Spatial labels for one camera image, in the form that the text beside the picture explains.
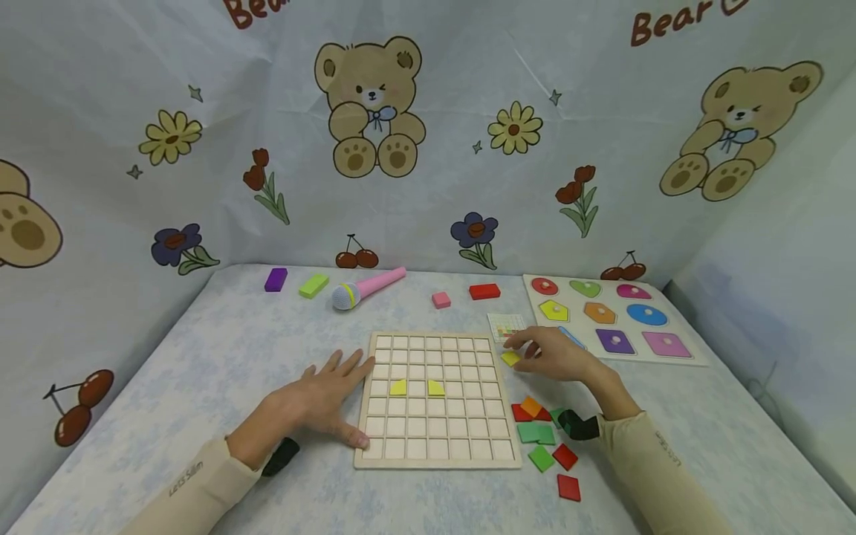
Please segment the bear paw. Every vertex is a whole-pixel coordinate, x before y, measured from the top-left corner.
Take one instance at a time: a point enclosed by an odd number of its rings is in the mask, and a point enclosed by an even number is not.
[[[416,144],[404,134],[387,136],[377,149],[380,169],[394,177],[410,173],[416,165],[416,156]]]
[[[704,154],[681,156],[663,173],[660,191],[669,196],[691,192],[707,176],[709,166]]]
[[[749,160],[731,160],[721,163],[704,181],[701,194],[711,202],[731,199],[755,174],[755,164]]]
[[[366,138],[347,138],[333,149],[333,164],[348,178],[360,178],[372,172],[377,151]]]

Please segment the red block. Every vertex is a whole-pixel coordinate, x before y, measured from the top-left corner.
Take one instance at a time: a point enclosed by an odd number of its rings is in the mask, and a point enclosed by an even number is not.
[[[515,422],[531,422],[532,416],[520,406],[519,403],[511,404],[511,412],[514,414]]]
[[[580,502],[582,500],[582,496],[580,496],[580,481],[577,478],[561,474],[558,474],[557,477],[559,479],[559,496],[566,500]]]
[[[470,297],[474,301],[494,299],[499,297],[499,287],[496,284],[473,284],[470,287]]]
[[[539,419],[543,422],[553,421],[553,418],[550,416],[550,412],[548,412],[544,407],[541,407],[541,412],[538,413],[538,416],[536,416],[535,419]]]
[[[564,444],[556,448],[556,451],[553,452],[553,457],[555,457],[556,460],[559,461],[559,464],[562,465],[562,468],[565,469],[565,472],[570,470],[571,467],[575,465],[577,463],[577,460],[579,459],[579,457],[577,457],[577,455],[573,451],[571,451],[568,446]]]

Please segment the wooden shape puzzle board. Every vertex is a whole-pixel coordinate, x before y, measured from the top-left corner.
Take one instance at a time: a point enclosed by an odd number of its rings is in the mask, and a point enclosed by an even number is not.
[[[600,359],[707,366],[709,349],[644,282],[524,275],[539,325],[560,328]]]
[[[520,468],[520,443],[487,335],[375,332],[356,468]],[[405,395],[390,395],[406,381]],[[428,382],[444,395],[429,395]]]

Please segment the left hand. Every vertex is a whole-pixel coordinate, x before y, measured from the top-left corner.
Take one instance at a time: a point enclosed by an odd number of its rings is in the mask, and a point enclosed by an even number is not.
[[[329,433],[352,448],[367,448],[368,437],[342,419],[342,402],[374,368],[374,357],[357,366],[363,350],[357,349],[341,365],[336,350],[321,371],[309,366],[299,380],[268,394],[226,439],[238,461],[258,470],[267,455],[287,435],[301,427]]]

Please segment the blue oval puzzle piece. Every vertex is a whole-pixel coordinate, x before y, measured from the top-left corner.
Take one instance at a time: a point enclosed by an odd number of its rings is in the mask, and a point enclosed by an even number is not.
[[[581,348],[583,348],[583,349],[585,349],[585,348],[586,348],[586,345],[585,345],[585,344],[583,344],[583,342],[580,342],[579,340],[577,340],[577,337],[576,337],[576,336],[574,336],[574,335],[572,335],[572,334],[570,333],[570,331],[569,331],[569,330],[567,330],[567,329],[565,329],[564,327],[561,327],[561,326],[559,327],[559,330],[560,330],[562,333],[564,333],[564,335],[565,335],[565,336],[567,336],[568,338],[570,338],[571,340],[573,340],[575,344],[577,344],[578,346],[580,346],[580,347],[581,347]]]

